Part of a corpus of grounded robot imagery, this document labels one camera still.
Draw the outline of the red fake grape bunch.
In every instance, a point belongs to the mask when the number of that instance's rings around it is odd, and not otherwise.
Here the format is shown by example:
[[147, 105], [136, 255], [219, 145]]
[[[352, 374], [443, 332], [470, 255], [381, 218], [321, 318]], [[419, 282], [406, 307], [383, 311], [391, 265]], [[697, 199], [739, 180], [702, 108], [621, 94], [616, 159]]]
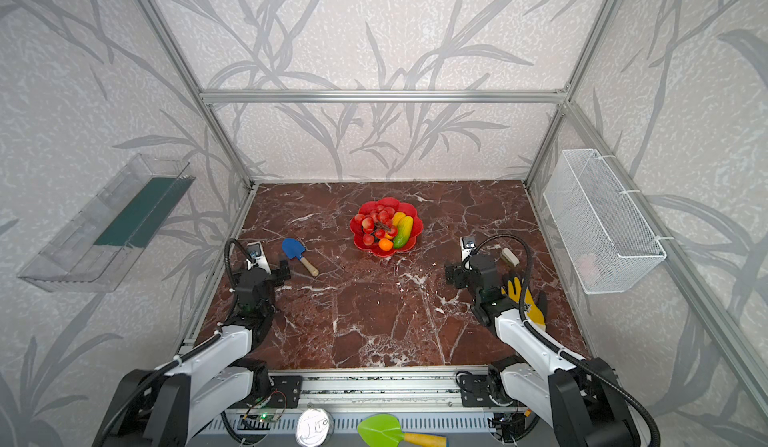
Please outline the red fake grape bunch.
[[359, 212], [352, 218], [351, 230], [363, 247], [378, 246], [382, 238], [392, 241], [397, 235], [397, 227], [392, 225], [395, 213], [391, 206], [375, 204], [369, 212]]

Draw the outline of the yellow orange fake squash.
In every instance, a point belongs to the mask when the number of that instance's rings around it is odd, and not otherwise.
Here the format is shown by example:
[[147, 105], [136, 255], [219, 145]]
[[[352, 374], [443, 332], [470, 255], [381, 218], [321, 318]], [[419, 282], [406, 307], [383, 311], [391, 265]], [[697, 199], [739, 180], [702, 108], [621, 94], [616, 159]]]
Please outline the yellow orange fake squash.
[[406, 217], [406, 214], [403, 212], [396, 212], [393, 219], [392, 219], [392, 225], [397, 226], [401, 220], [403, 220]]

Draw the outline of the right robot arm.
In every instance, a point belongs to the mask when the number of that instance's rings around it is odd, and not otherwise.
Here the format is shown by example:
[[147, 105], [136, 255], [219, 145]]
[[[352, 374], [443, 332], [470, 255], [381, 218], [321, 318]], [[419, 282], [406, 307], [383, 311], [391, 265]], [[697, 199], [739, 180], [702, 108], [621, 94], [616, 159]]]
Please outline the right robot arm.
[[510, 346], [518, 358], [488, 370], [492, 403], [529, 408], [554, 431], [562, 446], [640, 446], [641, 418], [651, 446], [661, 443], [660, 429], [650, 412], [620, 386], [614, 370], [600, 358], [586, 359], [551, 337], [532, 317], [529, 299], [534, 264], [530, 246], [518, 236], [525, 268], [505, 281], [494, 257], [482, 253], [474, 237], [461, 239], [461, 261], [445, 268], [449, 285], [472, 296], [471, 311], [481, 325]]

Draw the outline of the green yellow fake mango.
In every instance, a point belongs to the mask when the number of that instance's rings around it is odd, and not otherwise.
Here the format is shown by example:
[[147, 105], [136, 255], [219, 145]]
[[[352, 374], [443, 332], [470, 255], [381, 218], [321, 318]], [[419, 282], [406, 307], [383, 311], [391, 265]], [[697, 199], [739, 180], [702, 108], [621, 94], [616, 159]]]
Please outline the green yellow fake mango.
[[403, 217], [397, 224], [397, 235], [392, 240], [395, 249], [403, 248], [410, 240], [414, 219], [411, 216]]

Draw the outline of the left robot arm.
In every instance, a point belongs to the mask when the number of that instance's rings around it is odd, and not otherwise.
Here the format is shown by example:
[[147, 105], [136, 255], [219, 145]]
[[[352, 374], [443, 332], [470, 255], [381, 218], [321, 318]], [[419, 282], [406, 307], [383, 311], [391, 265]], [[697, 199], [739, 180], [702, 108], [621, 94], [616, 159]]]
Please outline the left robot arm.
[[265, 362], [251, 358], [277, 312], [275, 290], [291, 277], [287, 260], [271, 268], [258, 242], [226, 241], [244, 266], [224, 262], [233, 294], [222, 326], [191, 351], [153, 369], [136, 369], [118, 384], [93, 441], [96, 446], [184, 446], [232, 405], [260, 402], [272, 384]]

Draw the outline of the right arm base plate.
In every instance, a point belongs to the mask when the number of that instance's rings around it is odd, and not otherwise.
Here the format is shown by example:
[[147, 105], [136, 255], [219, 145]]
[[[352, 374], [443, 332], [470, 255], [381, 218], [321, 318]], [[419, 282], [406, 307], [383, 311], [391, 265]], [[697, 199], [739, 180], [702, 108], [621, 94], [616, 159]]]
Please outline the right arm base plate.
[[500, 380], [495, 375], [459, 370], [454, 374], [454, 381], [459, 389], [461, 404], [465, 408], [503, 407], [506, 404], [500, 390]]

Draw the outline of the small fake orange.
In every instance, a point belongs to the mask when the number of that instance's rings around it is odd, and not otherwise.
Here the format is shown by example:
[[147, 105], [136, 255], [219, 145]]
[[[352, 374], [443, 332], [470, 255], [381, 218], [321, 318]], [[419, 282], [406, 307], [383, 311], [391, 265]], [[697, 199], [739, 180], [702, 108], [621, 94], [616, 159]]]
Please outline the small fake orange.
[[384, 252], [389, 252], [393, 249], [393, 242], [390, 239], [382, 238], [378, 242], [378, 247]]

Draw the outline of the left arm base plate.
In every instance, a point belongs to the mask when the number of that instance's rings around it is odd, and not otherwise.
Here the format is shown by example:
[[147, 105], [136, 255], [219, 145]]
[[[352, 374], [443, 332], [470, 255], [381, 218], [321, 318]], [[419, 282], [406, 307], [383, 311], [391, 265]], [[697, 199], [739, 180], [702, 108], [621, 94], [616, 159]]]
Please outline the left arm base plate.
[[269, 389], [257, 397], [255, 406], [260, 409], [295, 409], [299, 405], [303, 377], [301, 375], [276, 375], [269, 377]]

